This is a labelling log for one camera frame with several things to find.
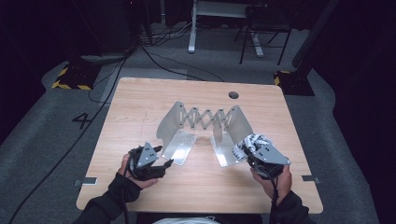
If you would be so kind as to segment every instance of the chair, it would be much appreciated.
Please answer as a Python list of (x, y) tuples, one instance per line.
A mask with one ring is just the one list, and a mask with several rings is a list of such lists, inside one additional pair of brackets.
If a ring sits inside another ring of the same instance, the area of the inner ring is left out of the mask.
[[(249, 34), (274, 34), (265, 45), (250, 46), (264, 48), (282, 48), (279, 60), (277, 62), (277, 65), (280, 65), (283, 53), (285, 52), (285, 48), (288, 45), (291, 33), (291, 25), (284, 11), (280, 7), (269, 6), (263, 0), (261, 0), (260, 3), (253, 3), (251, 6), (246, 7), (245, 13), (246, 23), (239, 29), (234, 39), (234, 41), (236, 41), (243, 28), (246, 27), (244, 45), (242, 47), (241, 59), (239, 63), (242, 63), (244, 59), (245, 47), (247, 46), (247, 39)], [(270, 46), (271, 42), (279, 33), (287, 34), (283, 46)]]

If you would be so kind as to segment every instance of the hand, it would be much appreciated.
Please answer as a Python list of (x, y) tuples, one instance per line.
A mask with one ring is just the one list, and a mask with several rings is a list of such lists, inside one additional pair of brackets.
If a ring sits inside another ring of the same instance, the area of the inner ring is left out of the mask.
[[(122, 164), (121, 167), (119, 169), (119, 174), (123, 175), (125, 172), (125, 169), (127, 169), (128, 166), (128, 160), (129, 160), (129, 154), (125, 154), (122, 158)], [(148, 187), (151, 187), (152, 185), (158, 183), (158, 179), (157, 178), (153, 178), (150, 180), (146, 180), (146, 181), (140, 181), (140, 180), (136, 180), (132, 177), (131, 173), (129, 173), (129, 171), (126, 171), (126, 175), (125, 177), (127, 177), (128, 179), (130, 179), (132, 182), (136, 183), (137, 186), (139, 186), (141, 189), (146, 189)]]
[[(253, 174), (253, 178), (262, 185), (265, 193), (273, 199), (274, 197), (274, 186), (271, 183), (271, 180), (264, 180), (261, 176), (259, 176), (256, 172), (254, 172), (253, 168), (250, 168), (251, 173)], [(283, 167), (283, 173), (277, 177), (277, 192), (279, 198), (276, 201), (276, 206), (278, 206), (282, 200), (288, 195), (291, 191), (291, 172), (290, 167), (285, 165)]]

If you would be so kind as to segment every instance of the desk leg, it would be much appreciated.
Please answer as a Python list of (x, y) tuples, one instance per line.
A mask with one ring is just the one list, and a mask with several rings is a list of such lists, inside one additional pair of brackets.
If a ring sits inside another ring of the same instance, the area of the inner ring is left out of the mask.
[(197, 24), (197, 0), (194, 0), (194, 4), (192, 5), (192, 26), (190, 33), (190, 43), (189, 43), (189, 53), (195, 52), (195, 38), (197, 36), (196, 33), (196, 24)]
[(262, 58), (264, 53), (262, 52), (262, 47), (260, 47), (259, 35), (251, 35), (251, 41), (253, 42), (254, 48), (256, 49), (257, 57)]

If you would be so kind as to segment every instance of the wooden table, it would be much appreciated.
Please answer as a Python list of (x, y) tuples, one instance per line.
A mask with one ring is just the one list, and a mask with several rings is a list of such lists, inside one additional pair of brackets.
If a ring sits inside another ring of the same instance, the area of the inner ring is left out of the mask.
[[(239, 93), (238, 99), (229, 97)], [(124, 77), (120, 79), (103, 130), (92, 155), (86, 176), (97, 177), (96, 185), (84, 185), (77, 207), (102, 195), (120, 167), (122, 156), (145, 142), (161, 145), (157, 128), (176, 101), (186, 110), (229, 111), (239, 105), (254, 133), (273, 140), (277, 149), (289, 157), (293, 174), (292, 189), (309, 207), (320, 213), (322, 204), (313, 181), (282, 90), (278, 86), (165, 80)], [(268, 213), (271, 202), (251, 176), (246, 161), (221, 167), (210, 143), (211, 130), (183, 130), (196, 134), (197, 140), (183, 165), (172, 164), (159, 183), (144, 189), (139, 199), (128, 203), (133, 211), (193, 213)], [(159, 164), (166, 160), (160, 158)]]

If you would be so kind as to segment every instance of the forearm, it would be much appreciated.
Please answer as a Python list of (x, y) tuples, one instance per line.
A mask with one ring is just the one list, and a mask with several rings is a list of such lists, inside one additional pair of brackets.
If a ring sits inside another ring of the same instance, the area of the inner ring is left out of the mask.
[(75, 223), (110, 223), (122, 213), (125, 202), (134, 202), (139, 197), (140, 190), (134, 182), (116, 174), (108, 191), (101, 197), (91, 199)]
[(303, 206), (299, 196), (293, 191), (282, 200), (282, 202), (273, 208), (270, 215), (270, 223), (282, 224), (311, 224), (314, 222), (308, 215), (309, 209)]

